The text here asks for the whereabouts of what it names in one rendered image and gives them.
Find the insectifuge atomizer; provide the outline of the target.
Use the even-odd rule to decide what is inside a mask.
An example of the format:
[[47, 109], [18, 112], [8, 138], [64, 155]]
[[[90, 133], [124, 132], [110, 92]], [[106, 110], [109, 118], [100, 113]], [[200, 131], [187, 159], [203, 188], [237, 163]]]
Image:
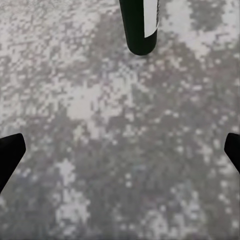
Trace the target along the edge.
[[119, 0], [127, 47], [138, 56], [157, 44], [160, 0]]

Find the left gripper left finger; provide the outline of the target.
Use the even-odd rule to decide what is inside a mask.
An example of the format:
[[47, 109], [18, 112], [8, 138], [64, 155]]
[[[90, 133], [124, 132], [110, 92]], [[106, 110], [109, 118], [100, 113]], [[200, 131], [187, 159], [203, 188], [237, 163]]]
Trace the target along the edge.
[[0, 193], [26, 152], [22, 133], [0, 138]]

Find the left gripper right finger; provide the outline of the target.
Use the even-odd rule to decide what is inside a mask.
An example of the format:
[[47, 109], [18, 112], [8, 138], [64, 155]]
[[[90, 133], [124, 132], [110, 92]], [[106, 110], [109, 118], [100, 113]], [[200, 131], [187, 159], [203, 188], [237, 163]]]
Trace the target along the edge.
[[224, 151], [234, 166], [240, 173], [240, 135], [235, 133], [229, 133], [227, 135]]

